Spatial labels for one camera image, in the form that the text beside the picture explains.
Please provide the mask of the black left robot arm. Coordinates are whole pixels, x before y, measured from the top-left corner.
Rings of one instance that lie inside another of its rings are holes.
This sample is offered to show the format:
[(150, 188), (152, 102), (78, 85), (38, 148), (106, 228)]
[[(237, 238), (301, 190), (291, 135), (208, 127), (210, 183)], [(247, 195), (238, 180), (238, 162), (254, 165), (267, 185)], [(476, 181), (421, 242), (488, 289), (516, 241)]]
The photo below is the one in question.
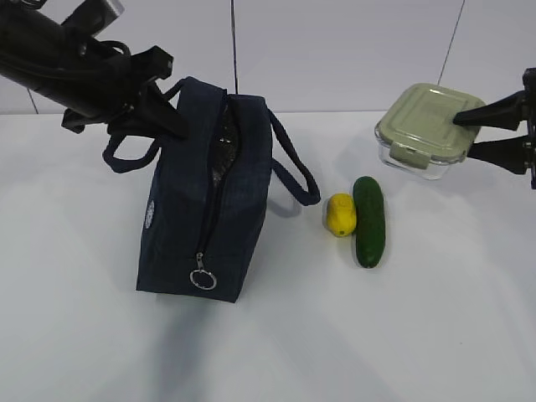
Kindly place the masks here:
[(173, 57), (96, 37), (124, 13), (121, 2), (84, 1), (62, 23), (44, 5), (1, 3), (3, 77), (62, 105), (62, 126), (74, 133), (105, 124), (110, 133), (187, 137), (188, 123), (156, 84), (171, 76)]

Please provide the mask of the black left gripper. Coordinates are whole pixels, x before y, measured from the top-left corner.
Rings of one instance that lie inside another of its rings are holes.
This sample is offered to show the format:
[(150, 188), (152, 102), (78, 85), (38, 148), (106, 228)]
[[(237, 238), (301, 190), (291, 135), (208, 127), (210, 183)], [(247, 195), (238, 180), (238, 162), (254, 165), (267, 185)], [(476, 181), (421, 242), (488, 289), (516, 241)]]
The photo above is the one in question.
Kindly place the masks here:
[(156, 84), (173, 72), (169, 53), (153, 46), (132, 54), (124, 44), (92, 44), (85, 51), (78, 58), (83, 69), (61, 69), (63, 128), (81, 133), (101, 124), (109, 134), (188, 137), (187, 121)]

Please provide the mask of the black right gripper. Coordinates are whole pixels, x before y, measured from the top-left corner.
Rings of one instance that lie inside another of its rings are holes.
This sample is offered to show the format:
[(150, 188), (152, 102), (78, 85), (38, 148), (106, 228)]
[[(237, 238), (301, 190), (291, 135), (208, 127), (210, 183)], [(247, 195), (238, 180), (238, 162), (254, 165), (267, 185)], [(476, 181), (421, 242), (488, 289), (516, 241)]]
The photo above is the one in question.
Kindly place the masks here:
[(474, 143), (467, 156), (508, 170), (531, 175), (535, 188), (535, 68), (524, 71), (523, 90), (492, 104), (458, 112), (453, 118), (457, 126), (486, 126), (516, 131), (526, 122), (527, 134), (505, 140)]

